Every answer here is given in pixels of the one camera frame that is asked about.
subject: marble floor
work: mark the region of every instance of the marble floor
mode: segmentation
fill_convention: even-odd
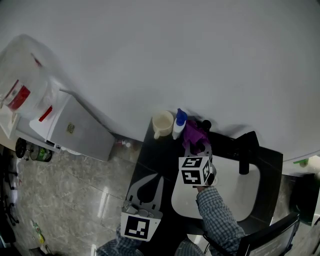
[[[40,227],[45,244],[62,256],[94,256],[96,248],[113,239],[140,149],[137,141],[130,148],[115,144],[108,162],[66,151],[54,154],[49,163],[14,158],[16,190],[5,188],[9,201],[15,203],[14,215],[19,220],[13,227],[15,246],[22,256],[41,245],[32,221]],[[272,223],[289,213],[295,181],[295,177],[282,176]],[[317,232],[301,224],[293,241],[299,253],[290,255],[301,255],[308,236],[315,240]],[[207,245],[201,237],[190,239],[202,249]]]

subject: person's hand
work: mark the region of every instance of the person's hand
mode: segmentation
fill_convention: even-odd
[[[202,190],[206,189],[207,186],[197,186],[196,189],[198,190],[198,192],[200,193]]]

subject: plaid shirt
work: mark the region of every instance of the plaid shirt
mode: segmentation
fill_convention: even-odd
[[[236,255],[240,240],[245,236],[245,232],[238,226],[216,188],[208,187],[202,190],[196,198],[208,236],[229,253]],[[137,249],[141,243],[139,240],[122,237],[120,226],[118,226],[116,239],[98,248],[96,254],[97,256],[143,256]],[[221,255],[212,246],[209,249],[213,256]],[[204,256],[204,253],[196,244],[186,238],[180,243],[175,255]]]

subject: white bottle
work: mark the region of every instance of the white bottle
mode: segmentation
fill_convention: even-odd
[[[186,126],[187,118],[187,114],[183,112],[180,108],[178,108],[178,112],[176,113],[176,119],[174,120],[172,130],[172,137],[174,140],[180,137],[180,134]]]

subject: red label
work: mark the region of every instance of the red label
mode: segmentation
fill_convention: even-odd
[[[50,114],[51,111],[52,111],[52,106],[50,106],[50,107],[46,110],[46,112],[43,114],[43,116],[41,116],[41,117],[39,118],[39,121],[42,122],[42,121]]]
[[[30,91],[28,90],[28,88],[25,87],[24,85],[22,85],[19,92],[15,95],[13,100],[7,106],[13,111],[17,110],[25,102],[25,100],[28,98],[29,94],[30,94]]]

